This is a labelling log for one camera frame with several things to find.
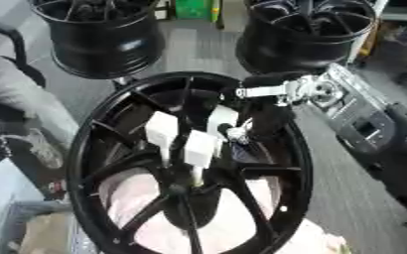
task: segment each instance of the green box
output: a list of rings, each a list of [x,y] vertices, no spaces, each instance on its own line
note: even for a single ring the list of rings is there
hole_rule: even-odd
[[[211,20],[211,0],[176,0],[179,19]]]

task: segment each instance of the gray floor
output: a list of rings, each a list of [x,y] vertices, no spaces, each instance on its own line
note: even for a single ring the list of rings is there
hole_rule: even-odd
[[[14,24],[25,34],[30,59],[49,81],[48,90],[57,95],[78,121],[112,92],[103,81],[69,76],[55,67],[49,58],[50,42],[43,22],[31,14],[25,1],[0,0],[0,20]],[[241,9],[231,4],[228,28],[217,31],[207,23],[181,21],[162,24],[168,39],[164,57],[139,76],[175,70],[205,70],[242,78],[247,73],[234,56],[234,46],[243,27]],[[398,87],[389,73],[407,61],[395,46],[384,46],[363,72],[378,89],[390,98],[407,104],[407,87]],[[10,47],[0,39],[0,52]],[[328,232],[344,236],[354,253],[407,254],[407,211],[373,181],[339,146],[334,134],[307,109],[298,109],[301,128],[313,152],[316,185],[308,217]]]

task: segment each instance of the pink cloth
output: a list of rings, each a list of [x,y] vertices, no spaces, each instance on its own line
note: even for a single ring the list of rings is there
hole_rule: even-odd
[[[158,194],[157,182],[151,175],[137,174],[118,184],[110,197],[108,210],[110,218],[122,227]],[[103,187],[111,186],[109,180]],[[264,214],[270,217],[273,212],[272,194],[265,179],[247,182],[257,198]],[[223,190],[214,219],[199,229],[203,253],[221,253],[247,241],[255,234],[254,221],[237,196],[230,190]],[[191,253],[187,232],[172,225],[164,213],[159,213],[145,223],[136,234],[136,241],[154,251],[164,254]],[[277,253],[278,254],[335,254],[345,243],[342,238],[327,235],[321,227],[304,220],[297,233]]]

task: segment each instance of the gray pants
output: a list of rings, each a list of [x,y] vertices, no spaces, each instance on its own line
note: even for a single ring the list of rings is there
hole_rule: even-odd
[[[15,65],[0,57],[0,103],[25,112],[27,118],[39,118],[61,144],[68,148],[78,129],[56,97],[37,86]]]

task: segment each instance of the robotic arm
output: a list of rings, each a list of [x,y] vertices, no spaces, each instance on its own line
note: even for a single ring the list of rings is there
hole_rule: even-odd
[[[275,85],[275,75],[248,77],[235,95],[241,100],[274,97],[277,107],[308,104],[362,167],[407,207],[407,110],[339,64],[281,85]],[[245,140],[255,127],[241,128],[245,135],[231,128],[228,137]]]

